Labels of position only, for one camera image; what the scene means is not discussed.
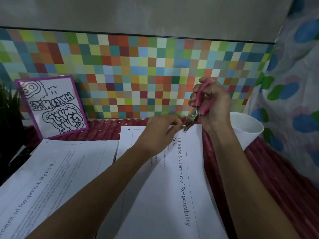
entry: white cup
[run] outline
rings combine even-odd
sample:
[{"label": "white cup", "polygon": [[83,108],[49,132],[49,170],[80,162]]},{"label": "white cup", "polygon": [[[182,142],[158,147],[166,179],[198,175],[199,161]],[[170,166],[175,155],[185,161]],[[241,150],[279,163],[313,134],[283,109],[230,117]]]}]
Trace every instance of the white cup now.
[{"label": "white cup", "polygon": [[230,122],[243,150],[264,130],[260,121],[239,112],[230,112]]}]

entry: framed drawing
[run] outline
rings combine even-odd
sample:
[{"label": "framed drawing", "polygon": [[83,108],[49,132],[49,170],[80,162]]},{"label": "framed drawing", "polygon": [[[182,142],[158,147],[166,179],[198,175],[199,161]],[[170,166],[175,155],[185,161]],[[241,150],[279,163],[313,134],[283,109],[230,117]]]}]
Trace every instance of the framed drawing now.
[{"label": "framed drawing", "polygon": [[15,80],[39,139],[88,129],[72,76]]}]

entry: paper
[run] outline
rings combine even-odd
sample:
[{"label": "paper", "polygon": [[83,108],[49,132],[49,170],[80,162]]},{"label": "paper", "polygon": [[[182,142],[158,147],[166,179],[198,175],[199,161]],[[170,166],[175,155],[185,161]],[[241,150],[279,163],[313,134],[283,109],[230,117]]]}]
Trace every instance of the paper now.
[{"label": "paper", "polygon": [[108,168],[118,140],[42,140],[0,187],[0,238],[25,238]]},{"label": "paper", "polygon": [[[121,128],[117,159],[144,128]],[[202,126],[193,125],[143,165],[107,215],[97,239],[227,238],[205,176]]]},{"label": "paper", "polygon": [[88,128],[72,76],[15,82],[40,139]]}]

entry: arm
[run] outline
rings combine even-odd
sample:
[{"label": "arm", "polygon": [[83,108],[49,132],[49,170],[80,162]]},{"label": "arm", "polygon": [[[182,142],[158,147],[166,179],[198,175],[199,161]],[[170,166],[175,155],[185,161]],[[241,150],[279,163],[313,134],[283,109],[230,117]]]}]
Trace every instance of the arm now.
[{"label": "arm", "polygon": [[[176,124],[168,130],[171,123]],[[136,143],[115,163],[56,210],[28,239],[94,238],[114,202],[141,166],[181,129],[176,115],[150,118]]]},{"label": "arm", "polygon": [[[259,180],[247,160],[230,123],[231,101],[223,87],[212,80],[204,88],[207,98],[215,99],[209,113],[201,117],[216,154],[218,168],[239,239],[299,238],[290,221]],[[196,85],[189,105],[193,105]]]}]

